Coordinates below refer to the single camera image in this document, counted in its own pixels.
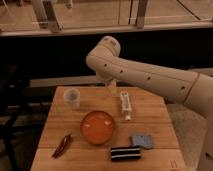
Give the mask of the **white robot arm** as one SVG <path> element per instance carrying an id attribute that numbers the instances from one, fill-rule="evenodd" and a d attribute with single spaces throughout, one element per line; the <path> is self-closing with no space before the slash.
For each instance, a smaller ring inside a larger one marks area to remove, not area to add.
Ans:
<path id="1" fill-rule="evenodd" d="M 182 104 L 205 118 L 207 131 L 197 171 L 213 171 L 213 77 L 122 59 L 120 50 L 114 37 L 104 36 L 88 53 L 86 64 L 106 84 L 121 80 Z"/>

